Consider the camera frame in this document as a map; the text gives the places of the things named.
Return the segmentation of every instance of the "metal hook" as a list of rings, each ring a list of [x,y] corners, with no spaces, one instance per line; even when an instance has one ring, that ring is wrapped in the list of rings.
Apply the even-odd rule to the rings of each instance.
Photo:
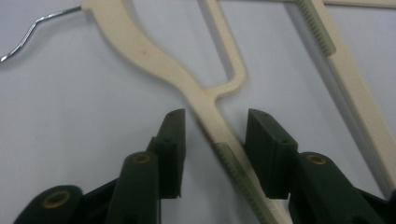
[[[62,15],[66,15],[72,12],[76,12],[81,10],[81,7],[72,7],[66,10],[62,10],[62,11],[58,11],[52,14],[49,14],[47,16],[43,16],[41,18],[38,18],[37,20],[35,20],[35,22],[33,22],[33,24],[30,26],[28,32],[26,33],[26,35],[24,36],[23,40],[21,41],[21,43],[14,49],[12,50],[10,53],[6,54],[5,56],[0,58],[0,63],[3,63],[5,60],[9,59],[10,57],[12,57],[14,54],[16,54],[18,51],[20,51],[21,48],[23,48],[24,44],[29,40],[30,35],[32,34],[32,32],[35,30],[35,28],[37,27],[37,25],[42,22],[42,21],[47,21],[50,19],[53,19],[55,17],[60,17]]]

